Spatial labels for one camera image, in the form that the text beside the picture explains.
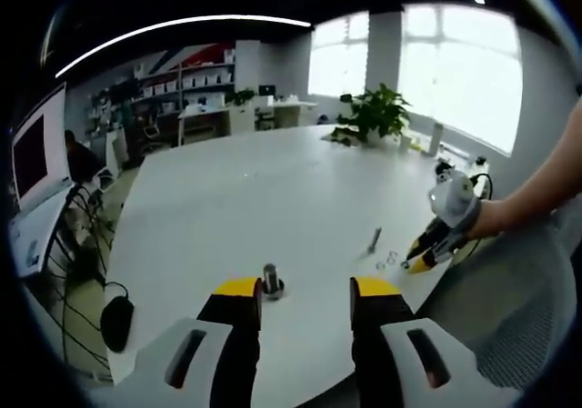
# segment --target monitor screen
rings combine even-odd
[[[258,87],[259,96],[275,96],[276,89],[274,85],[260,85]]]
[[[16,191],[22,197],[47,175],[45,117],[41,115],[14,145]]]

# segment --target human arm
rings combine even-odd
[[[520,226],[550,213],[582,191],[582,100],[570,114],[556,148],[541,167],[501,201],[484,201],[469,232],[476,239]]]

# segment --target computer monitor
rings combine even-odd
[[[260,85],[258,87],[259,96],[275,96],[276,89],[274,85]]]
[[[70,184],[65,149],[65,86],[43,99],[12,134],[12,170],[21,212]]]
[[[19,200],[47,174],[45,116],[41,114],[15,142],[13,149],[16,195]]]

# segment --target black cable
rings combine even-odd
[[[59,264],[59,263],[56,261],[56,259],[55,259],[55,258],[54,258],[54,257],[53,257],[51,254],[49,254],[49,255],[48,255],[48,257],[49,257],[49,258],[50,258],[50,259],[53,261],[53,263],[55,263],[55,265],[56,265],[56,266],[57,266],[59,269],[61,269],[61,270],[62,270],[64,273],[66,273],[66,270],[65,270],[65,268],[64,268],[64,267],[63,267],[61,264]]]
[[[85,200],[85,198],[81,194],[77,194],[77,196],[79,196],[79,198],[83,201],[83,204],[85,204],[85,208],[83,206],[81,206],[81,204],[79,204],[78,202],[75,202],[75,203],[81,209],[81,211],[83,211],[87,215],[87,217],[89,217],[89,220],[93,221],[93,223],[92,223],[92,229],[93,229],[93,225],[95,224],[95,220],[94,220],[93,216],[91,215],[91,213],[89,212],[89,205],[88,205],[87,201]],[[103,273],[107,274],[107,269],[105,267],[105,259],[103,258],[103,255],[101,254],[101,247],[99,246],[99,237],[97,237],[95,235],[95,236],[93,236],[93,238],[95,239],[95,249],[97,250],[97,254],[99,256],[99,262],[101,263],[101,267],[103,268]]]
[[[74,264],[74,263],[75,263],[75,260],[73,260],[73,258],[71,258],[71,255],[69,255],[69,252],[66,250],[66,248],[65,248],[65,245],[63,244],[63,242],[61,242],[61,239],[59,238],[58,234],[57,234],[57,235],[55,235],[55,241],[56,241],[56,243],[58,244],[58,247],[60,247],[60,248],[61,248],[61,252],[62,252],[63,254],[65,254],[65,256],[66,256],[66,259],[67,259],[67,260],[69,260],[69,263],[70,263],[70,264]]]
[[[85,186],[83,186],[83,185],[81,185],[80,188],[82,188],[83,190],[85,190],[85,192],[87,193],[87,196],[88,196],[88,199],[87,200],[91,200],[91,197],[93,196],[91,194],[91,192],[89,192],[89,190]],[[106,224],[105,222],[103,222],[101,219],[99,219],[98,217],[95,217],[95,220],[98,223],[100,223],[102,226],[104,226],[105,228],[107,228],[112,234],[115,234],[115,229],[113,229],[112,227],[110,227],[108,224]]]
[[[86,347],[84,344],[82,344],[81,342],[79,342],[79,340],[74,337],[73,335],[71,335],[62,324],[60,324],[56,318],[50,314],[49,312],[47,312],[47,314],[51,317],[51,319],[53,319],[53,322],[56,323],[56,325],[59,327],[59,329],[61,330],[61,333],[63,334],[63,340],[65,339],[65,335],[68,335],[69,337],[71,337],[71,340],[73,340],[75,343],[77,343],[84,351],[88,352],[91,356],[93,356],[93,358],[100,363],[101,365],[103,365],[108,371],[111,371],[111,369],[109,368],[109,366],[104,363],[106,361],[108,361],[103,355],[100,355],[99,353],[95,353],[93,352],[91,349],[89,349],[88,347]],[[65,363],[68,364],[68,361],[66,360],[66,350],[65,350],[65,343],[63,343],[63,356],[65,357]]]
[[[471,178],[470,178],[471,183],[473,183],[473,185],[477,184],[477,180],[481,176],[486,176],[487,180],[489,181],[489,197],[487,199],[490,201],[491,198],[493,197],[493,180],[491,179],[491,176],[489,174],[476,174],[474,176],[471,176]]]
[[[54,288],[56,291],[56,295],[58,295],[58,298],[61,301],[63,301],[63,304],[65,304],[66,307],[68,307],[73,313],[77,314],[79,317],[81,317],[83,320],[85,320],[87,323],[89,323],[89,325],[91,325],[91,327],[93,327],[96,331],[98,331],[99,333],[101,332],[101,329],[96,324],[91,322],[89,320],[89,318],[87,316],[85,316],[83,313],[81,313],[79,310],[75,309],[74,306],[71,305],[69,302],[67,302],[65,297],[59,293],[58,289],[56,287],[54,287]]]
[[[127,287],[125,287],[123,284],[121,284],[121,283],[118,283],[118,282],[116,282],[116,281],[109,281],[108,283],[106,283],[106,284],[105,284],[105,286],[103,287],[103,289],[105,290],[105,288],[106,288],[108,285],[117,285],[117,286],[119,286],[119,287],[123,288],[123,289],[124,289],[124,292],[125,292],[125,298],[126,298],[126,299],[128,299],[128,298],[129,298],[129,292],[127,291]]]
[[[469,252],[469,255],[467,255],[465,258],[463,258],[463,261],[465,261],[469,256],[471,256],[473,254],[473,252],[479,247],[480,243],[481,243],[481,239],[479,238],[477,240],[477,242],[475,243],[475,246],[473,246],[473,249],[471,249],[471,252]]]

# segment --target white box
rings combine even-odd
[[[175,92],[176,91],[176,87],[177,87],[178,82],[176,80],[174,81],[168,81],[166,83],[166,91],[169,92]]]
[[[172,113],[176,110],[176,104],[174,102],[164,102],[162,104],[162,111],[167,113]]]
[[[204,87],[206,85],[206,76],[197,75],[194,77],[194,87]]]
[[[156,95],[163,95],[166,92],[166,85],[158,84],[154,86],[154,93]]]
[[[182,78],[182,88],[187,89],[192,87],[194,87],[194,78],[192,76]]]
[[[232,83],[232,74],[228,72],[223,72],[220,74],[220,84]]]
[[[206,76],[206,83],[208,85],[216,85],[216,84],[218,84],[218,74],[207,75]]]
[[[231,65],[235,62],[235,49],[225,50],[225,64]]]

